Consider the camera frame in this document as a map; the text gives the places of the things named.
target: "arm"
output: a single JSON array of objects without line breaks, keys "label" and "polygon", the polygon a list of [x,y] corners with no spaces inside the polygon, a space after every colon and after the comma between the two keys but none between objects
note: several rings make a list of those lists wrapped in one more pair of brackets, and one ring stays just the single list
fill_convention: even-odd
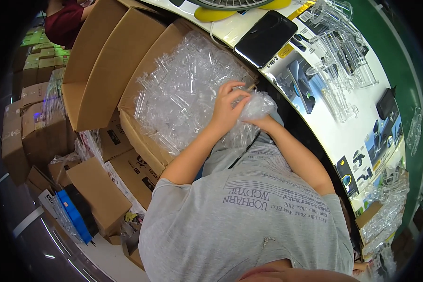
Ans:
[{"label": "arm", "polygon": [[84,22],[86,20],[86,18],[89,16],[89,14],[91,13],[94,6],[96,6],[96,3],[97,3],[97,1],[94,4],[89,5],[86,8],[83,8],[82,22]]},{"label": "arm", "polygon": [[[218,91],[215,109],[210,123],[166,167],[160,178],[166,178],[174,184],[191,184],[206,160],[213,146],[235,125],[250,94],[242,90],[232,91],[233,87],[244,86],[243,82],[227,82]],[[232,109],[232,101],[238,96],[246,96]]]},{"label": "arm", "polygon": [[318,194],[335,194],[331,178],[321,162],[282,125],[271,116],[248,122],[257,125],[271,136],[291,170]]}]

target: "barcode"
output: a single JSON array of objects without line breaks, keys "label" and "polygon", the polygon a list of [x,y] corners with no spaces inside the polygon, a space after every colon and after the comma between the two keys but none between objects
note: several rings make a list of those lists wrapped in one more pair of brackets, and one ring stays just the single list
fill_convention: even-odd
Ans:
[{"label": "barcode", "polygon": [[299,19],[305,23],[306,21],[310,20],[310,18],[312,17],[312,13],[310,13],[309,11],[305,11],[304,13],[299,15]]}]

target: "hand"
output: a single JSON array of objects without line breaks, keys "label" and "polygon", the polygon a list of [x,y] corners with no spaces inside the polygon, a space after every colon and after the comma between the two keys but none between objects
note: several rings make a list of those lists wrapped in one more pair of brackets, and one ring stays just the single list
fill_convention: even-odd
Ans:
[{"label": "hand", "polygon": [[[215,109],[213,116],[208,124],[209,128],[213,128],[220,136],[224,136],[229,130],[234,127],[240,116],[244,105],[251,98],[251,94],[243,90],[233,90],[233,87],[244,86],[246,83],[238,81],[230,81],[223,85],[218,90],[218,95],[215,101]],[[234,108],[232,108],[232,102],[239,96],[246,96],[243,98]]]},{"label": "hand", "polygon": [[264,118],[259,120],[250,120],[245,122],[248,122],[255,126],[260,127],[260,129],[265,131],[266,133],[270,133],[273,127],[275,127],[276,125],[279,125],[279,123],[275,119],[273,119],[270,115],[266,115]]}]

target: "person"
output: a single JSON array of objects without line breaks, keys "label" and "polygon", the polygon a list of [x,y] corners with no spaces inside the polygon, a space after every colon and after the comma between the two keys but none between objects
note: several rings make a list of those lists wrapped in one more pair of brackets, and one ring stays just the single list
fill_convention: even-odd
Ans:
[{"label": "person", "polygon": [[45,35],[47,38],[66,49],[72,49],[73,43],[96,2],[86,8],[80,6],[86,0],[49,0],[44,12]]},{"label": "person", "polygon": [[[246,121],[263,132],[231,168],[231,149],[214,149],[250,99],[233,90],[238,86],[244,83],[219,88],[208,126],[160,175],[139,236],[147,276],[356,281],[340,199],[315,155],[270,115]],[[239,96],[245,98],[232,107]],[[204,161],[203,177],[193,181]],[[205,169],[207,163],[220,169]]]}]

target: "white cable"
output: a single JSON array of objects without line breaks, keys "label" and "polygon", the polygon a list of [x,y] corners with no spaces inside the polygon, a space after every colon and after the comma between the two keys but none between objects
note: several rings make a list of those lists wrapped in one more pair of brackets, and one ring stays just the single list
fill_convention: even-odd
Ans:
[{"label": "white cable", "polygon": [[229,48],[231,49],[229,46],[227,45],[222,45],[220,43],[218,43],[218,41],[215,40],[215,38],[213,37],[213,26],[215,25],[215,22],[211,22],[211,26],[210,26],[210,38],[213,42],[215,42],[217,45],[223,46],[225,48]]}]

